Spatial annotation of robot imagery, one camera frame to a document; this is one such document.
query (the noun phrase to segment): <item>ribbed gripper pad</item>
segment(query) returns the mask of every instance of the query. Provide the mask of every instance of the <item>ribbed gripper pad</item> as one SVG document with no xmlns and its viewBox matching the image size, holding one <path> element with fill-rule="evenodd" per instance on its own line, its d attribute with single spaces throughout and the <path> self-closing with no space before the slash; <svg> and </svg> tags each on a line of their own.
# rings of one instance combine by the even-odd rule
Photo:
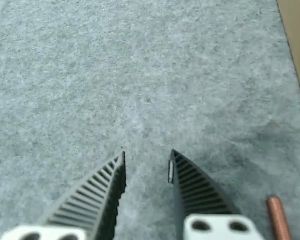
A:
<svg viewBox="0 0 300 240">
<path fill-rule="evenodd" d="M 191 160 L 171 151 L 168 181 L 173 184 L 177 239 L 190 214 L 239 214 L 217 184 Z"/>
<path fill-rule="evenodd" d="M 84 229 L 89 240 L 112 240 L 119 199 L 125 188 L 126 164 L 122 152 L 65 193 L 39 223 Z"/>
</svg>

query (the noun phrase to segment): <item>copper tube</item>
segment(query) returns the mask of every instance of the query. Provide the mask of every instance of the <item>copper tube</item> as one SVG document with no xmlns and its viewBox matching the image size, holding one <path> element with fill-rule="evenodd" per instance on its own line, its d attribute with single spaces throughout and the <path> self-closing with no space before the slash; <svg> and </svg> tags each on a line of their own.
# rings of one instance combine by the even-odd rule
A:
<svg viewBox="0 0 300 240">
<path fill-rule="evenodd" d="M 292 240 L 281 200 L 277 196 L 268 197 L 266 200 L 268 213 L 272 221 L 276 240 Z"/>
</svg>

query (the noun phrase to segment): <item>cardboard edge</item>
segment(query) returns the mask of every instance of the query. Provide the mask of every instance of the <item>cardboard edge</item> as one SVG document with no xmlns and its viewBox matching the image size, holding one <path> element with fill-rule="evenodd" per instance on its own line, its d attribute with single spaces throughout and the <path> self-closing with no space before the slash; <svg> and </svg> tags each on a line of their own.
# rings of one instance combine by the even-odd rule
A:
<svg viewBox="0 0 300 240">
<path fill-rule="evenodd" d="M 293 30 L 293 27 L 291 26 L 294 25 L 294 21 L 296 20 L 295 16 L 299 16 L 299 20 L 297 20 L 297 22 L 300 26 L 300 0 L 277 0 L 276 2 L 300 87 L 300 67 L 297 64 L 297 62 L 300 61 L 300 57 L 297 54 L 297 50 L 295 49 L 295 46 L 300 44 L 300 40 L 297 41 L 296 39 L 298 38 L 292 37 L 295 35 L 295 32 Z"/>
</svg>

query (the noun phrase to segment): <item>gray carpet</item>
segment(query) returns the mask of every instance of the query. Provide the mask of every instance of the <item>gray carpet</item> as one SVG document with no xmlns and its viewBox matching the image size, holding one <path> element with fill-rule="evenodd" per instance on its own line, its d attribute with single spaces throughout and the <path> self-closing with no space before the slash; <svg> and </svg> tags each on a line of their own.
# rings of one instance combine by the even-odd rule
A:
<svg viewBox="0 0 300 240">
<path fill-rule="evenodd" d="M 275 0 L 0 0 L 0 236 L 126 151 L 116 240 L 173 240 L 172 148 L 300 240 L 300 89 Z"/>
</svg>

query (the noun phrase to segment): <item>mounting hole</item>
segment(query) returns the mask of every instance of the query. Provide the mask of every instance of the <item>mounting hole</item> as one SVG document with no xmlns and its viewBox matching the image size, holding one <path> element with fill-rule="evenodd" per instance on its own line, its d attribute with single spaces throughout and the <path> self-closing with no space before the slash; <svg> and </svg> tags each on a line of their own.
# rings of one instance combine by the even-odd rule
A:
<svg viewBox="0 0 300 240">
<path fill-rule="evenodd" d="M 209 224 L 204 221 L 196 220 L 192 223 L 192 228 L 199 231 L 208 231 L 211 229 Z"/>
<path fill-rule="evenodd" d="M 61 237 L 59 240 L 78 240 L 79 238 L 74 234 L 68 234 Z"/>
<path fill-rule="evenodd" d="M 237 231 L 237 232 L 247 232 L 248 231 L 247 226 L 239 221 L 231 222 L 229 227 L 230 227 L 230 229 Z"/>
<path fill-rule="evenodd" d="M 21 238 L 21 240 L 38 240 L 40 238 L 40 234 L 37 232 L 31 232 Z"/>
</svg>

